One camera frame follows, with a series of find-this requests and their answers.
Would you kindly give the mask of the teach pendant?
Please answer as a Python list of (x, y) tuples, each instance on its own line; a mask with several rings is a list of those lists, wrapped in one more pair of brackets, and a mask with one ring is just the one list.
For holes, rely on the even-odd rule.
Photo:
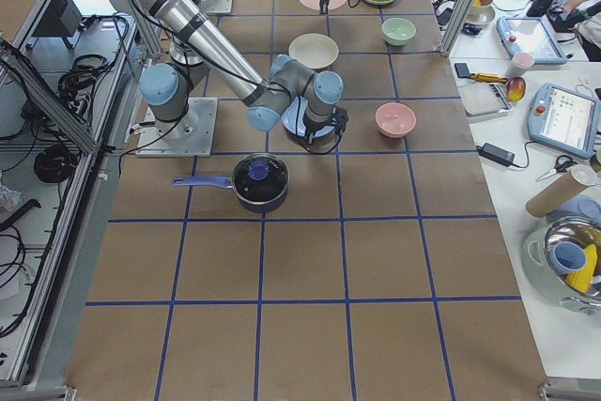
[(527, 117), (533, 141), (589, 159), (600, 118), (600, 100), (577, 91), (543, 84), (532, 100)]
[(513, 57), (520, 52), (530, 54), (537, 65), (563, 65), (564, 51), (540, 18), (501, 17), (496, 22), (501, 44)]

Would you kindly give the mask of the mango fruit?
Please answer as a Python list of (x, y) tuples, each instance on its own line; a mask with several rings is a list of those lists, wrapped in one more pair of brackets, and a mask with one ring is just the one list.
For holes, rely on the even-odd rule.
[(514, 77), (507, 81), (506, 98), (510, 102), (517, 102), (524, 98), (526, 92), (526, 81), (522, 77)]

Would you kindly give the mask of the cardboard tube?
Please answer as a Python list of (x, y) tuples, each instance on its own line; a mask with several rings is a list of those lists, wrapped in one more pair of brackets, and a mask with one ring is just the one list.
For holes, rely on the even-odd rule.
[(590, 166), (577, 164), (530, 199), (525, 209), (532, 216), (542, 218), (596, 182), (597, 174)]

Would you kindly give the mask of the white bowl with fruit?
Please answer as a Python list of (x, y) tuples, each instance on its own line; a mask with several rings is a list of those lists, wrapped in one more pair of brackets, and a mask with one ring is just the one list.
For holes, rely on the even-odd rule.
[(493, 0), (473, 0), (466, 21), (468, 23), (475, 23), (481, 14), (488, 12), (492, 8), (492, 3)]

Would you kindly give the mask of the blue plate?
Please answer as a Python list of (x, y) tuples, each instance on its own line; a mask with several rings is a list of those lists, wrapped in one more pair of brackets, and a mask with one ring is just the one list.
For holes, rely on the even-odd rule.
[(282, 123), (285, 129), (296, 137), (301, 138), (306, 143), (304, 136), (304, 125), (303, 118), (309, 116), (315, 122), (326, 123), (330, 125), (330, 119), (325, 116), (318, 116), (313, 110), (310, 109), (309, 101), (304, 97), (296, 97), (292, 103), (286, 108), (282, 114)]

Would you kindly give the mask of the teach pendant far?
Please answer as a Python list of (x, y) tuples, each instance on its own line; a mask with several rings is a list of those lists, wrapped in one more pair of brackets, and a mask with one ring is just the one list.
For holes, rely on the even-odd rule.
[(513, 57), (520, 52), (530, 54), (537, 65), (563, 65), (564, 51), (540, 18), (501, 17), (496, 22), (501, 44)]

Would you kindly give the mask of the blue saucepan with lid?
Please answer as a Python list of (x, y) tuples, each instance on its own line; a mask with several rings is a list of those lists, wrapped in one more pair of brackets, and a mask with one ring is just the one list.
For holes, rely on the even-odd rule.
[(230, 176), (174, 177), (172, 185), (230, 190), (247, 210), (268, 213), (286, 200), (289, 171), (279, 158), (269, 153), (255, 153), (239, 161)]

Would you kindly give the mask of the kitchen scale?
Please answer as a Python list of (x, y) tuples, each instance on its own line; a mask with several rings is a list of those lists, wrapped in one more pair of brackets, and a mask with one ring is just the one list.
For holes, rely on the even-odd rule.
[(513, 107), (499, 84), (471, 83), (458, 88), (468, 119), (505, 116)]

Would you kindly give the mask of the white cup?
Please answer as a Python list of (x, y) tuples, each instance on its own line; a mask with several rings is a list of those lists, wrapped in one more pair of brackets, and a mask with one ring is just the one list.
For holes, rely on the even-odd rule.
[(534, 56), (527, 52), (518, 52), (510, 60), (510, 66), (506, 72), (508, 79), (521, 77), (535, 64)]

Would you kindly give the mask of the black power adapter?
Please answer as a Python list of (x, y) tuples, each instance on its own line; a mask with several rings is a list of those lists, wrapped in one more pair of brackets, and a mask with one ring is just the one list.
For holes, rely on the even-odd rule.
[(501, 147), (490, 143), (483, 143), (476, 147), (478, 154), (492, 162), (509, 167), (514, 164), (515, 154)]

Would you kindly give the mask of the steel mixing bowl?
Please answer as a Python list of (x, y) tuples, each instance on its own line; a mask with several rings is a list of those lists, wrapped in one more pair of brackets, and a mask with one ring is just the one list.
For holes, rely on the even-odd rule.
[(600, 224), (564, 217), (531, 232), (520, 257), (527, 280), (548, 303), (587, 315), (600, 312)]

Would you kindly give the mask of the scissors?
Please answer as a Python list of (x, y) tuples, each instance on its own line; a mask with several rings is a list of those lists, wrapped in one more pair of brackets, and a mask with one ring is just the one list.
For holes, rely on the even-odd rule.
[(553, 176), (566, 173), (571, 167), (575, 166), (578, 162), (575, 161), (571, 156), (562, 154), (555, 159), (554, 165), (551, 169), (546, 171), (541, 176), (535, 179), (536, 182), (540, 182), (549, 179)]

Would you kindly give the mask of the green bowl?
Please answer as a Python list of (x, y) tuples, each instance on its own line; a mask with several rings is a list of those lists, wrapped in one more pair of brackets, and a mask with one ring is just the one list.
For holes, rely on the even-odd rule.
[(416, 26), (413, 22), (400, 17), (390, 18), (381, 26), (384, 41), (392, 46), (404, 46), (416, 36)]

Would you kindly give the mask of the teach pendant near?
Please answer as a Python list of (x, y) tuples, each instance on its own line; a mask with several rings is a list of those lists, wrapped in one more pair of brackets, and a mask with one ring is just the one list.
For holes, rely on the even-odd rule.
[(532, 100), (527, 117), (533, 141), (589, 159), (600, 118), (600, 100), (577, 91), (543, 84)]

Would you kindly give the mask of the cream plate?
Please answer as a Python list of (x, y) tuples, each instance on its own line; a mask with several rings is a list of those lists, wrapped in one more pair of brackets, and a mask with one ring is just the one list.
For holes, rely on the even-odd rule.
[(336, 42), (323, 34), (309, 33), (294, 38), (288, 54), (309, 69), (325, 69), (339, 56)]

